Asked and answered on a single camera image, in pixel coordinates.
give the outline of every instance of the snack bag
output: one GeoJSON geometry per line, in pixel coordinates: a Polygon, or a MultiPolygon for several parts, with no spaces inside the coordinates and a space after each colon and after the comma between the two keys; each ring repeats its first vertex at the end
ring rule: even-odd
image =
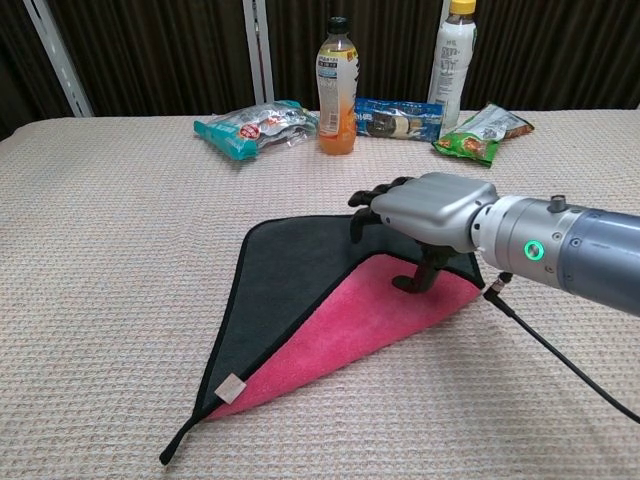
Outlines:
{"type": "Polygon", "coordinates": [[[193,122],[198,135],[233,160],[253,158],[271,145],[297,144],[314,137],[317,127],[317,118],[291,100],[243,108],[208,123],[193,122]]]}
{"type": "Polygon", "coordinates": [[[490,103],[462,125],[433,142],[440,153],[473,158],[490,167],[500,142],[534,130],[526,120],[490,103]]]}
{"type": "Polygon", "coordinates": [[[356,131],[368,137],[433,142],[440,136],[442,105],[356,98],[356,131]]]}

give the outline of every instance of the green indicator light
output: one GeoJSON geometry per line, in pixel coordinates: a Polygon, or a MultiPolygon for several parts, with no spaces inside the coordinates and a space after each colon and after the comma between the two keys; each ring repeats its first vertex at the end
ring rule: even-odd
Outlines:
{"type": "Polygon", "coordinates": [[[524,254],[529,260],[537,262],[544,257],[544,245],[537,240],[529,240],[524,246],[524,254]]]}

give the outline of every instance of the blue snack package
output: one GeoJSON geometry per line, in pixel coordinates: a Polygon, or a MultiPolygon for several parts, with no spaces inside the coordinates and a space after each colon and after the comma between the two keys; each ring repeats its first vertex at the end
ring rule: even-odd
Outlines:
{"type": "Polygon", "coordinates": [[[279,100],[235,110],[207,123],[196,120],[193,130],[233,160],[256,157],[264,148],[294,145],[316,135],[318,119],[295,101],[279,100]]]}
{"type": "Polygon", "coordinates": [[[356,131],[368,137],[435,142],[442,127],[442,105],[356,98],[356,131]]]}

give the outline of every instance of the table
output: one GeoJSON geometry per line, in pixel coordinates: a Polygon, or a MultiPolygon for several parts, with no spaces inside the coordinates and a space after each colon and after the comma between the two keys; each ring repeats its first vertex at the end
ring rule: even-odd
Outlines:
{"type": "MultiPolygon", "coordinates": [[[[0,477],[640,478],[640,426],[481,298],[197,426],[158,461],[191,412],[254,224],[349,213],[353,191],[429,171],[640,213],[640,111],[519,114],[535,132],[491,169],[371,138],[346,157],[308,142],[234,163],[194,137],[194,117],[19,129],[0,143],[0,477]]],[[[640,319],[525,279],[503,297],[640,411],[640,319]]]]}

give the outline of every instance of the orange juice bottle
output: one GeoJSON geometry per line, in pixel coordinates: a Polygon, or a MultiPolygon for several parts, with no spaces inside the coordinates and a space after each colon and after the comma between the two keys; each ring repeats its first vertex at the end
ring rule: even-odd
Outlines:
{"type": "Polygon", "coordinates": [[[316,78],[320,96],[318,142],[329,155],[353,150],[356,141],[356,88],[358,52],[347,37],[349,23],[344,17],[331,17],[329,37],[320,47],[316,78]]]}

